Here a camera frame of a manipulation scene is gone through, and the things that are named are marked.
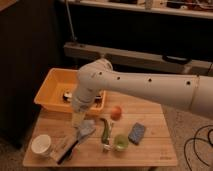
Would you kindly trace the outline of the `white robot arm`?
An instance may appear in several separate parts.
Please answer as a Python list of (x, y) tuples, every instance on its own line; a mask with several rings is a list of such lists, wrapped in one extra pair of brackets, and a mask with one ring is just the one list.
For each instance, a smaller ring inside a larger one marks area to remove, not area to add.
[(72, 126), (78, 127), (100, 91), (142, 98), (213, 119), (213, 77), (177, 74), (124, 73), (98, 59), (77, 71), (72, 93)]

